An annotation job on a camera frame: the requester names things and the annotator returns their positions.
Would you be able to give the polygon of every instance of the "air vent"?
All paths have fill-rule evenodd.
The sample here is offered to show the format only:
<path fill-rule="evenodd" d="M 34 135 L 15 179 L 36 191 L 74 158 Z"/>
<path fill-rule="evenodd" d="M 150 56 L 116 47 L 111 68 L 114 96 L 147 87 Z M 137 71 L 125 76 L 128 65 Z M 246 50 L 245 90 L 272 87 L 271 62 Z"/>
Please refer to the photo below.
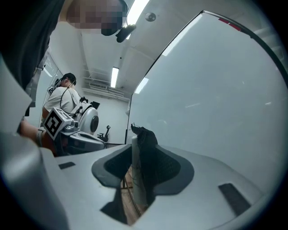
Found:
<path fill-rule="evenodd" d="M 100 89 L 107 89 L 107 86 L 106 85 L 102 85 L 102 84 L 96 84 L 96 83 L 92 83 L 90 82 L 90 87 L 93 87 L 93 88 L 100 88 Z"/>

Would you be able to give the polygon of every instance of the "person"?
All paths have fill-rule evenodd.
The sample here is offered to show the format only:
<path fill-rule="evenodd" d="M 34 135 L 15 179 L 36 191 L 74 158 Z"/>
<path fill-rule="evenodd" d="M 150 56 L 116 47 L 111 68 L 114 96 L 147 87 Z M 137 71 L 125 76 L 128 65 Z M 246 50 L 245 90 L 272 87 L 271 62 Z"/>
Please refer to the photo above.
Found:
<path fill-rule="evenodd" d="M 122 17 L 128 13 L 124 0 L 28 0 L 17 2 L 16 6 L 14 1 L 8 1 L 5 7 L 14 16 L 9 23 L 3 23 L 5 35 L 1 36 L 0 52 L 24 90 L 44 57 L 58 22 L 79 29 L 101 29 L 103 35 L 109 35 L 120 29 Z M 7 21 L 4 14 L 0 17 L 2 22 Z M 40 133 L 37 127 L 23 120 L 18 133 L 56 155 L 53 140 L 46 131 Z"/>
<path fill-rule="evenodd" d="M 60 108 L 70 114 L 80 101 L 75 90 L 76 77 L 72 73 L 64 74 L 60 87 L 57 87 L 42 108 L 42 117 L 46 118 L 53 107 Z"/>

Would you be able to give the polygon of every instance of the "white ceiling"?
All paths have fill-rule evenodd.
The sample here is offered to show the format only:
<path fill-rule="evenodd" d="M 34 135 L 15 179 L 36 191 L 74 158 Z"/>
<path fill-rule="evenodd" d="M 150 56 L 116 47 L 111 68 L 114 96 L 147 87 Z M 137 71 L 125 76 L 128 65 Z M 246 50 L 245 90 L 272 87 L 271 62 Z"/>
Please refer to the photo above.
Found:
<path fill-rule="evenodd" d="M 133 2 L 127 0 L 130 7 Z M 117 43 L 114 35 L 81 33 L 83 69 L 87 70 L 83 77 L 109 82 L 112 67 L 119 67 L 116 87 L 132 93 L 168 43 L 202 10 L 227 16 L 252 31 L 264 26 L 256 6 L 248 0 L 150 0 L 129 40 Z M 145 20 L 149 12 L 156 14 L 156 21 Z"/>

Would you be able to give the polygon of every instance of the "fluorescent light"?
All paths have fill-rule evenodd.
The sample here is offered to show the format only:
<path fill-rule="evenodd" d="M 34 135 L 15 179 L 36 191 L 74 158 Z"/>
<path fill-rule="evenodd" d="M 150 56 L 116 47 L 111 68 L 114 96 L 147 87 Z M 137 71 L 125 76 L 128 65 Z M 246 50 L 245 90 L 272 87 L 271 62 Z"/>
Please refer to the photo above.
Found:
<path fill-rule="evenodd" d="M 112 69 L 112 76 L 111 76 L 111 87 L 116 87 L 117 77 L 118 77 L 119 69 L 116 67 L 113 67 Z"/>
<path fill-rule="evenodd" d="M 49 77 L 53 77 L 47 70 L 46 68 L 44 68 L 45 73 L 49 76 Z"/>
<path fill-rule="evenodd" d="M 194 26 L 199 19 L 202 17 L 200 14 L 197 18 L 195 18 L 188 26 L 185 27 L 185 29 L 170 43 L 170 45 L 164 50 L 162 53 L 164 56 L 167 56 L 171 50 L 178 44 L 178 42 L 185 36 L 185 34 L 190 30 L 192 26 Z"/>
<path fill-rule="evenodd" d="M 144 77 L 142 81 L 140 82 L 140 84 L 137 86 L 135 93 L 137 94 L 140 93 L 143 87 L 147 84 L 148 80 L 149 80 L 148 78 Z"/>
<path fill-rule="evenodd" d="M 149 0 L 135 0 L 127 16 L 129 25 L 135 25 Z"/>

